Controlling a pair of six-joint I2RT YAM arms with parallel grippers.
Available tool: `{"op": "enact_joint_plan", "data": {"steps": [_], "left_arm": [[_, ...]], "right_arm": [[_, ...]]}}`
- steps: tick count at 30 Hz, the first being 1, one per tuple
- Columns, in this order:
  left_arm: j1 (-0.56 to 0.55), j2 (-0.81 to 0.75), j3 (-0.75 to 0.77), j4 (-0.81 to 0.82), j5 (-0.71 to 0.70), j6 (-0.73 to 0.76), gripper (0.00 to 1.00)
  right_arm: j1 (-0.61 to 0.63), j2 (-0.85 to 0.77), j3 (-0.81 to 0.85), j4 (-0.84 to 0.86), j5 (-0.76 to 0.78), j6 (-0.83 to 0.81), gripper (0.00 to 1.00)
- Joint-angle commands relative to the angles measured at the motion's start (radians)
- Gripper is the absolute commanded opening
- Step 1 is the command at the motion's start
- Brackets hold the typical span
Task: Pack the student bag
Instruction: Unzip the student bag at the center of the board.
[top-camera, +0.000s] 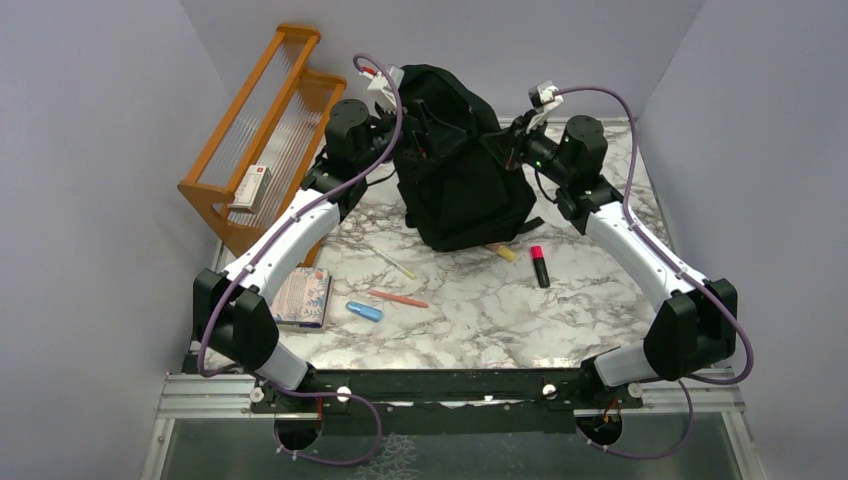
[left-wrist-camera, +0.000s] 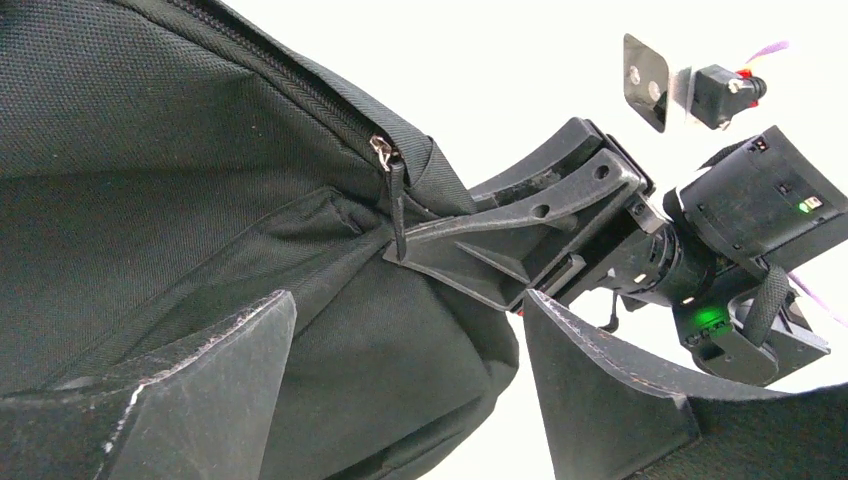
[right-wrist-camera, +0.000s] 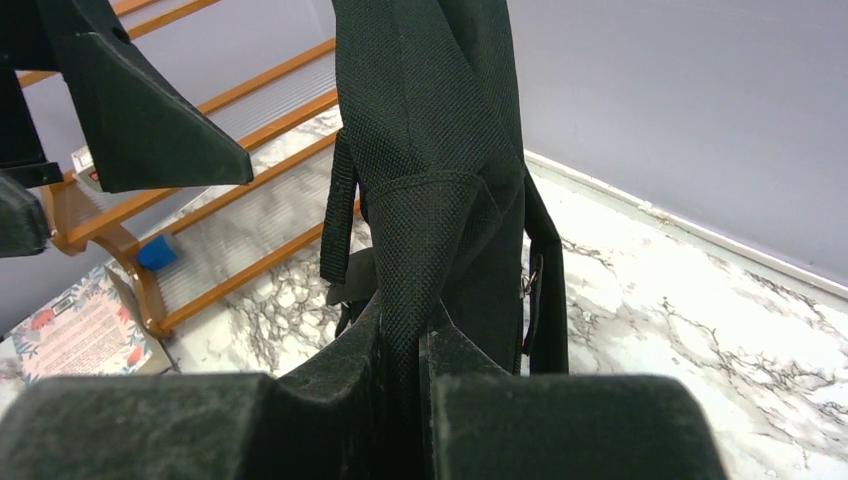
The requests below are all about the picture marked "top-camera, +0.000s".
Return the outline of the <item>black backpack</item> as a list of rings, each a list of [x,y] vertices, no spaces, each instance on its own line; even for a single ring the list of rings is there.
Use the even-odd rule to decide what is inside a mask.
[[[407,227],[437,252],[510,242],[541,227],[524,173],[506,170],[480,142],[501,129],[493,108],[443,68],[402,70],[393,164]]]

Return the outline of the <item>floral cover book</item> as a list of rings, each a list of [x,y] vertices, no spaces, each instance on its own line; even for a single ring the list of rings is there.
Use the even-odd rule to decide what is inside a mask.
[[[323,330],[332,279],[330,272],[324,268],[295,268],[270,307],[276,325],[306,332]]]

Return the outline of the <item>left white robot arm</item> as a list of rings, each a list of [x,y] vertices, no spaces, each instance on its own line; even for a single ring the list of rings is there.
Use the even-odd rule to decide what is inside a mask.
[[[305,174],[289,207],[248,250],[193,283],[193,328],[200,347],[198,373],[210,378],[233,369],[276,385],[285,407],[313,401],[307,360],[285,346],[270,310],[284,281],[308,251],[339,226],[367,190],[367,176],[400,144],[406,113],[386,114],[389,128],[361,101],[342,100],[330,112],[325,147]]]

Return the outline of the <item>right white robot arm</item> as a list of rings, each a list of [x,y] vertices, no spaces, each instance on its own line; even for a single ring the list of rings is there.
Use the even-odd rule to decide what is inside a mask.
[[[608,143],[600,121],[575,116],[554,142],[544,126],[520,118],[480,142],[505,169],[527,165],[554,182],[561,215],[610,254],[652,303],[656,316],[644,339],[583,362],[587,373],[576,384],[585,404],[600,407],[618,386],[678,380],[735,353],[737,334],[727,316],[736,309],[736,289],[689,270],[644,230],[601,173]]]

